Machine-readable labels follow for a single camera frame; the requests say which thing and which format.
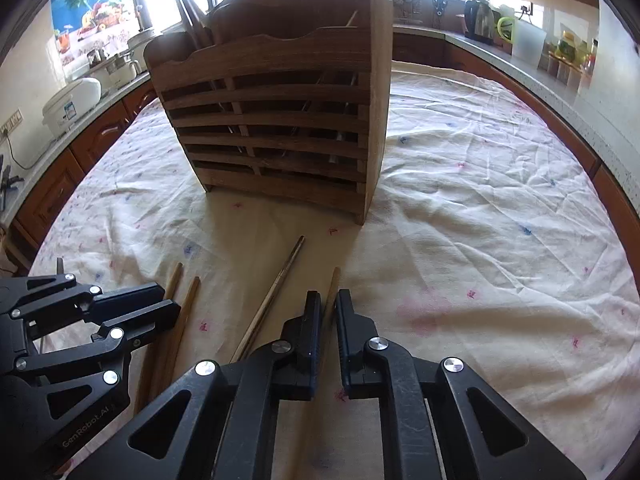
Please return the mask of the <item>white cooking pot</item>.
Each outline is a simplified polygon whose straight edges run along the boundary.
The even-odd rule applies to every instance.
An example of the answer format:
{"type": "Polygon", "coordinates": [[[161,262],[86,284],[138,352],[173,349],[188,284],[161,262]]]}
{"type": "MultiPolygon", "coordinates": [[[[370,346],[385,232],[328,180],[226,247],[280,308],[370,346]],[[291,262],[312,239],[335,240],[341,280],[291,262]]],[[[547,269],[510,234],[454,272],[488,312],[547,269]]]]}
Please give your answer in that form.
{"type": "Polygon", "coordinates": [[[144,50],[146,45],[157,36],[157,32],[153,27],[143,29],[127,40],[128,52],[131,58],[139,65],[140,72],[144,73],[148,70],[144,60],[144,50]]]}

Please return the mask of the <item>small white blender appliance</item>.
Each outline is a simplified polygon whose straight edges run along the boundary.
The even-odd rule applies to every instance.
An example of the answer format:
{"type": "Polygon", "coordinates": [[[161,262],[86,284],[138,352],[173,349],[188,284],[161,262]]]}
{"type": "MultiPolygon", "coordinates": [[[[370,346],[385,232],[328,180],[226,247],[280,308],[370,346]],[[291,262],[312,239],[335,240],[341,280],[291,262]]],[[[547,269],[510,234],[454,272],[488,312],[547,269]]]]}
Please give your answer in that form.
{"type": "Polygon", "coordinates": [[[142,74],[140,63],[131,50],[120,52],[90,68],[85,77],[94,78],[101,85],[101,96],[125,87],[142,74]]]}

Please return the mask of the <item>dark metal-tipped chopstick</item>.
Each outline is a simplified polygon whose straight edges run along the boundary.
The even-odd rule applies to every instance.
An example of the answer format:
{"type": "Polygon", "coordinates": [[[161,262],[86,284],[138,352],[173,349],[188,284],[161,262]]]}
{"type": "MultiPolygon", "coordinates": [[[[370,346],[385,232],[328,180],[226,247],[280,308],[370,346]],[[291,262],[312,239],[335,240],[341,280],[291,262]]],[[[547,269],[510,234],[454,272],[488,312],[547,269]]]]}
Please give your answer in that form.
{"type": "Polygon", "coordinates": [[[280,269],[278,275],[269,287],[265,298],[262,300],[256,313],[250,320],[250,324],[248,324],[247,329],[243,334],[239,344],[236,346],[230,359],[231,363],[236,363],[244,359],[248,355],[250,349],[253,347],[254,340],[257,337],[260,328],[262,327],[262,323],[265,321],[265,318],[269,313],[274,300],[276,300],[277,296],[279,295],[280,289],[282,288],[283,284],[286,281],[286,278],[288,277],[288,272],[290,272],[293,264],[295,263],[300,250],[304,246],[305,240],[306,237],[304,237],[303,235],[301,235],[298,240],[296,240],[296,243],[292,248],[290,254],[288,255],[288,258],[286,258],[285,263],[283,263],[283,266],[280,269]]]}

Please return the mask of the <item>black electric kettle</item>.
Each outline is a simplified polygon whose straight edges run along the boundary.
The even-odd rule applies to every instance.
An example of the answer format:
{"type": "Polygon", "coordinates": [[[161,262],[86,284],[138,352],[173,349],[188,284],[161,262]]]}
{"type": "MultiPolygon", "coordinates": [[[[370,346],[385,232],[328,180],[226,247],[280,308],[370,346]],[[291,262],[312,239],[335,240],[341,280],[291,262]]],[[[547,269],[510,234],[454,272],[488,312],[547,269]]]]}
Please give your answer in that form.
{"type": "Polygon", "coordinates": [[[465,37],[483,44],[493,44],[501,14],[488,0],[466,0],[464,5],[465,37]]]}

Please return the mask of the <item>brown lower kitchen cabinets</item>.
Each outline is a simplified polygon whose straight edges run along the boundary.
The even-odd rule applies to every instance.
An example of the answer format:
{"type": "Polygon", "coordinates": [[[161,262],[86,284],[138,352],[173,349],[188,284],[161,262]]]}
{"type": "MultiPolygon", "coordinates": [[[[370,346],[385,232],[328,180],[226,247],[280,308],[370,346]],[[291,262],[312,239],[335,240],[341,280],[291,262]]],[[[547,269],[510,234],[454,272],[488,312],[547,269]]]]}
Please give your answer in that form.
{"type": "MultiPolygon", "coordinates": [[[[631,269],[639,269],[639,181],[613,152],[616,130],[587,99],[591,79],[572,73],[560,81],[541,68],[484,47],[453,32],[397,25],[393,57],[422,65],[453,68],[500,82],[534,110],[584,167],[623,244],[631,269]]],[[[96,162],[151,103],[148,76],[118,90],[59,138],[37,165],[26,171],[1,216],[9,260],[18,272],[36,253],[66,200],[96,162]]]]}

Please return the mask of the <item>tropical fruit poster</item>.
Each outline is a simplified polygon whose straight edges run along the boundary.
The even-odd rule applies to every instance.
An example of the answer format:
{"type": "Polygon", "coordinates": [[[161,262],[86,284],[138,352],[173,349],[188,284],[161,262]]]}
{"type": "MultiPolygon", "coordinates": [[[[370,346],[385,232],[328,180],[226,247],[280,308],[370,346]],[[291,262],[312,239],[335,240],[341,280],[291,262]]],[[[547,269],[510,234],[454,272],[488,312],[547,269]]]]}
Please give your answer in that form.
{"type": "Polygon", "coordinates": [[[56,50],[62,66],[88,61],[101,50],[112,56],[128,49],[139,32],[134,0],[51,0],[56,50]]]}

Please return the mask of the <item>white plastic jug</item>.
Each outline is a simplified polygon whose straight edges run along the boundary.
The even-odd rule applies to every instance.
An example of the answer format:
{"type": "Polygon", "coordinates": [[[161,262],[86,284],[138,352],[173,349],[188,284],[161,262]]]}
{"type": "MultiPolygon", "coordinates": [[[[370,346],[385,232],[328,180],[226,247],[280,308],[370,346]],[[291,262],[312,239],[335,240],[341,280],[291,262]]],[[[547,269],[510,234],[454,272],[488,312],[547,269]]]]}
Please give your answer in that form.
{"type": "Polygon", "coordinates": [[[543,29],[519,18],[504,16],[497,22],[496,32],[512,46],[514,58],[533,67],[539,65],[547,39],[547,33],[543,29]]]}

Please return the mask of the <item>light wooden chopstick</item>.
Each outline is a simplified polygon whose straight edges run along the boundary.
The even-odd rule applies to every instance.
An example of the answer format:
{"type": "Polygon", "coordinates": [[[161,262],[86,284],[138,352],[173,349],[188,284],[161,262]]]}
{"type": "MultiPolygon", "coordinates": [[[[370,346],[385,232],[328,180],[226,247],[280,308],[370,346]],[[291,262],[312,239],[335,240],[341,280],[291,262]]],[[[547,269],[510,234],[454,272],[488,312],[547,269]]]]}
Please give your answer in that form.
{"type": "Polygon", "coordinates": [[[357,21],[358,21],[358,10],[355,10],[354,12],[352,12],[352,15],[350,16],[349,20],[346,23],[347,27],[350,26],[356,26],[357,25],[357,21]]]}

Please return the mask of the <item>white floral tablecloth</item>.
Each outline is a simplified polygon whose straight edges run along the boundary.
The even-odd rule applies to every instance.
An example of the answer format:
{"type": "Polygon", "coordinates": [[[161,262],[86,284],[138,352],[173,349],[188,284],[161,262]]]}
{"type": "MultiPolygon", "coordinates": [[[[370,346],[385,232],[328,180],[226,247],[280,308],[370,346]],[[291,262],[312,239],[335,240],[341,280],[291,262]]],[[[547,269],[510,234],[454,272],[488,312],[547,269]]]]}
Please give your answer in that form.
{"type": "Polygon", "coordinates": [[[176,373],[228,363],[294,246],[257,340],[333,275],[414,356],[457,356],[586,477],[639,431],[639,294],[614,226],[570,150],[513,93],[456,70],[397,66],[367,220],[205,192],[160,103],[81,181],[32,265],[106,290],[201,282],[176,373]]]}

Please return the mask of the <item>white rice cooker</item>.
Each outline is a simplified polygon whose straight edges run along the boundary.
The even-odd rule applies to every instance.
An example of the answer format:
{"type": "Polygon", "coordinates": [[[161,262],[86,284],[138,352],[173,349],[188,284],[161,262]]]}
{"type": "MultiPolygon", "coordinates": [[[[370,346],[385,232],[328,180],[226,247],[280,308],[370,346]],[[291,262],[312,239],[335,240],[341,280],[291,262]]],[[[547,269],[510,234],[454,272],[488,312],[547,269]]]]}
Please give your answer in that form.
{"type": "Polygon", "coordinates": [[[57,139],[100,102],[101,83],[93,77],[79,78],[71,82],[44,104],[42,124],[57,139]]]}

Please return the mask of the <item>wooden utensil holder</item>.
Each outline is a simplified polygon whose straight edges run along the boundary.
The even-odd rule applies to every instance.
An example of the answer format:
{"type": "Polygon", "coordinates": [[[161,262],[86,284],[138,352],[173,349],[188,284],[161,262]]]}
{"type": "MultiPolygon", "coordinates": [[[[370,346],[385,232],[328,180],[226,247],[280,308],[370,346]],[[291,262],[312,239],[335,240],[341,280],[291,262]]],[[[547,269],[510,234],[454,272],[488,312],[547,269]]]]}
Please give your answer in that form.
{"type": "Polygon", "coordinates": [[[211,47],[197,49],[182,28],[144,51],[201,185],[362,223],[384,155],[392,0],[224,0],[205,26],[211,47]]]}

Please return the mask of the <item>spice jar rack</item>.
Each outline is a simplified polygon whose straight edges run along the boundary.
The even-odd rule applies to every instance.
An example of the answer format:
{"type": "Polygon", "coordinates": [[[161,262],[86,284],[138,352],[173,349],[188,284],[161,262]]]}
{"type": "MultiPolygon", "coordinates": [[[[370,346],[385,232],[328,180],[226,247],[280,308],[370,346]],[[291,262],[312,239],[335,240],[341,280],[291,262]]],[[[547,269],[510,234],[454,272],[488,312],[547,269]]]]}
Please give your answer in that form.
{"type": "Polygon", "coordinates": [[[547,72],[570,90],[589,88],[596,67],[599,41],[581,40],[574,32],[564,29],[554,44],[546,44],[547,72]]]}

